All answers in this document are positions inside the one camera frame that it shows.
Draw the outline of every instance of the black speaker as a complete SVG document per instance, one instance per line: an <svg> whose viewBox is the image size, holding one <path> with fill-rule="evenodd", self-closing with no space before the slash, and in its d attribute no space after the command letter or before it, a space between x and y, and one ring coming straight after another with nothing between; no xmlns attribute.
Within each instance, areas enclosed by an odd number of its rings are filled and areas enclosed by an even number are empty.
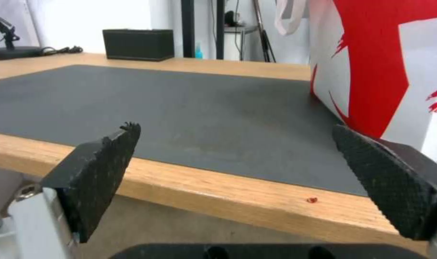
<svg viewBox="0 0 437 259"><path fill-rule="evenodd" d="M171 29L105 29L102 32L107 59L161 61L174 57Z"/></svg>

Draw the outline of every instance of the black pole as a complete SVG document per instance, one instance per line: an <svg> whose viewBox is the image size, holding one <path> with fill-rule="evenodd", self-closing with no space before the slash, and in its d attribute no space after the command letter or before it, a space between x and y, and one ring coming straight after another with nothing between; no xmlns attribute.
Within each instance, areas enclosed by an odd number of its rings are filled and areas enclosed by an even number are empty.
<svg viewBox="0 0 437 259"><path fill-rule="evenodd" d="M194 0L182 0L184 58L194 58Z"/></svg>
<svg viewBox="0 0 437 259"><path fill-rule="evenodd" d="M223 59L225 44L225 0L217 0L217 49L216 59Z"/></svg>

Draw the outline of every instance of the screw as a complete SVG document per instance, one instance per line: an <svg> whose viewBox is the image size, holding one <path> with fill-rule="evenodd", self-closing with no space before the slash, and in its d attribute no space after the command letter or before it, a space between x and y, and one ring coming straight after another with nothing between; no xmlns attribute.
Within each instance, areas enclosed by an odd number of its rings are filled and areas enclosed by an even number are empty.
<svg viewBox="0 0 437 259"><path fill-rule="evenodd" d="M41 186L37 183L25 185L16 193L16 201L28 199L41 192Z"/></svg>

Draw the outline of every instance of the tripod leg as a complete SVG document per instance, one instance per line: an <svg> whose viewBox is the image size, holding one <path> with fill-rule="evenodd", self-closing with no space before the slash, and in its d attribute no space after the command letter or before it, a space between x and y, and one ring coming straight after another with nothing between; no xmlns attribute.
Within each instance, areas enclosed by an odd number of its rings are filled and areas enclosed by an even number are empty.
<svg viewBox="0 0 437 259"><path fill-rule="evenodd" d="M273 53L273 48L271 47L270 39L268 38L268 35L266 34L265 30L263 30L263 36L265 37L267 52L268 52L268 49L270 49L271 57L273 58L273 61L276 63L276 58L275 58L275 55Z"/></svg>

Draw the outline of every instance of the white wall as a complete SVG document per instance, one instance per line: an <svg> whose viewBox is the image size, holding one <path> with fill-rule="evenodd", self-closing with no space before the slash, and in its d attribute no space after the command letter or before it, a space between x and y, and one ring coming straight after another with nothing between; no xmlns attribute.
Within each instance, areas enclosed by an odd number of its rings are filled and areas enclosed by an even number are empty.
<svg viewBox="0 0 437 259"><path fill-rule="evenodd" d="M173 0L150 0L150 20L153 29L173 29Z"/></svg>
<svg viewBox="0 0 437 259"><path fill-rule="evenodd" d="M104 53L102 30L151 28L149 0L28 0L41 46Z"/></svg>
<svg viewBox="0 0 437 259"><path fill-rule="evenodd" d="M278 63L308 64L309 62L309 23L302 19L297 31L289 36L281 36L274 27L276 4L274 0L260 0L263 27L266 30L276 61ZM229 0L225 12L235 11L236 0ZM256 25L252 0L240 0L238 13L247 24Z"/></svg>

